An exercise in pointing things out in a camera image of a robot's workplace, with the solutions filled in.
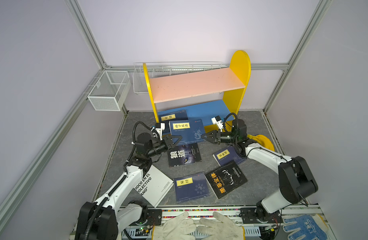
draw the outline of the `white book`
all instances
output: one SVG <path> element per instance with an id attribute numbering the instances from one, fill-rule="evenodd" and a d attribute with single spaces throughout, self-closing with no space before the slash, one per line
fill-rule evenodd
<path id="1" fill-rule="evenodd" d="M 152 165 L 134 189 L 153 207 L 157 207 L 172 186 L 173 180 Z"/>

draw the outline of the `robotic arm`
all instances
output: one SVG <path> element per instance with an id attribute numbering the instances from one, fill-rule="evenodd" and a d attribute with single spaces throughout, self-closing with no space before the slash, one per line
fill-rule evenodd
<path id="1" fill-rule="evenodd" d="M 153 132 L 154 140 L 149 133 L 141 133 L 135 138 L 135 130 L 142 124 Z M 181 136 L 167 135 L 161 137 L 164 123 L 156 123 L 148 127 L 137 122 L 133 127 L 133 149 L 125 162 L 124 173 L 106 193 L 94 203 L 86 202 L 80 209 L 76 228 L 76 240 L 115 240 L 133 222 L 140 224 L 147 221 L 147 206 L 139 201 L 132 201 L 119 211 L 130 191 L 143 179 L 152 165 L 152 156 L 171 150 L 181 140 Z"/>
<path id="2" fill-rule="evenodd" d="M 232 131 L 227 132 L 225 121 L 231 115 Z M 279 189 L 256 204 L 256 218 L 260 222 L 271 219 L 278 210 L 300 202 L 318 190 L 317 183 L 302 157 L 289 157 L 271 151 L 247 137 L 244 121 L 230 113 L 222 122 L 220 116 L 212 119 L 219 130 L 213 130 L 201 137 L 213 144 L 227 143 L 234 146 L 241 157 L 256 160 L 279 175 Z"/>

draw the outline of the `gray marble tabletop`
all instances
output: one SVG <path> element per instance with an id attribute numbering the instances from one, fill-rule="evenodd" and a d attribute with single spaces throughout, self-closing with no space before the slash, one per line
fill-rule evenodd
<path id="1" fill-rule="evenodd" d="M 262 134 L 269 137 L 269 131 L 265 125 L 264 119 L 259 111 L 244 111 L 239 112 L 238 117 L 245 121 L 247 125 L 247 132 L 251 135 Z M 152 126 L 155 123 L 154 115 L 150 112 L 130 112 L 124 129 L 121 132 L 119 142 L 115 148 L 113 159 L 109 165 L 109 169 L 106 173 L 104 182 L 102 184 L 101 193 L 107 191 L 111 185 L 121 176 L 123 173 L 122 166 L 125 160 L 128 158 L 132 150 L 132 129 L 133 125 L 137 121 L 143 121 L 148 126 Z M 139 125 L 137 127 L 136 136 L 147 130 Z M 212 157 L 212 154 L 221 148 L 225 147 L 224 144 L 214 145 L 209 142 L 200 142 L 199 149 L 201 153 L 202 161 L 182 165 L 169 167 L 167 153 L 163 153 L 160 160 L 153 163 L 160 171 L 162 171 L 169 178 L 183 177 L 198 172 L 208 173 L 211 170 L 216 169 L 219 165 Z M 230 192 L 222 199 L 217 197 L 210 190 L 211 195 L 192 201 L 188 201 L 182 204 L 176 203 L 176 195 L 174 186 L 169 190 L 167 195 L 163 198 L 159 206 L 172 206 L 172 205 L 256 205 L 258 201 L 265 198 L 278 188 L 278 176 L 269 168 L 262 164 L 247 159 L 239 165 L 244 175 L 248 179 L 248 182 Z M 136 190 L 132 190 L 125 199 L 123 205 L 127 205 L 132 200 L 146 200 Z"/>

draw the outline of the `black mounting plate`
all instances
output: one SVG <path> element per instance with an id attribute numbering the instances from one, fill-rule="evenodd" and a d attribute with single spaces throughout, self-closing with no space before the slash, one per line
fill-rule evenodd
<path id="1" fill-rule="evenodd" d="M 243 219 L 244 224 L 261 223 L 255 217 L 256 216 L 255 210 L 256 210 L 256 207 L 242 207 L 242 208 L 240 208 L 240 212 L 241 212 L 241 215 L 242 215 L 241 218 Z M 280 223 L 282 221 L 279 211 L 277 211 L 273 214 L 273 218 L 276 218 L 278 223 Z M 276 223 L 276 221 L 273 218 L 270 218 L 267 223 Z"/>
<path id="2" fill-rule="evenodd" d="M 152 226 L 155 224 L 156 226 L 161 225 L 161 219 L 162 219 L 162 210 L 161 209 L 148 209 L 147 213 L 147 222 L 143 224 L 143 226 L 150 225 Z M 136 224 L 136 222 L 131 223 L 130 226 L 140 226 Z"/>

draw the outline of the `blue dotted glove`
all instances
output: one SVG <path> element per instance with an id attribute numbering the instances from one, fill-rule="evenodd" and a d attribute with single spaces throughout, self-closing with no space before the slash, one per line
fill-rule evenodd
<path id="1" fill-rule="evenodd" d="M 325 222 L 318 214 L 301 215 L 298 217 L 284 218 L 284 232 L 292 232 L 288 235 L 289 240 L 327 240 L 327 230 Z"/>

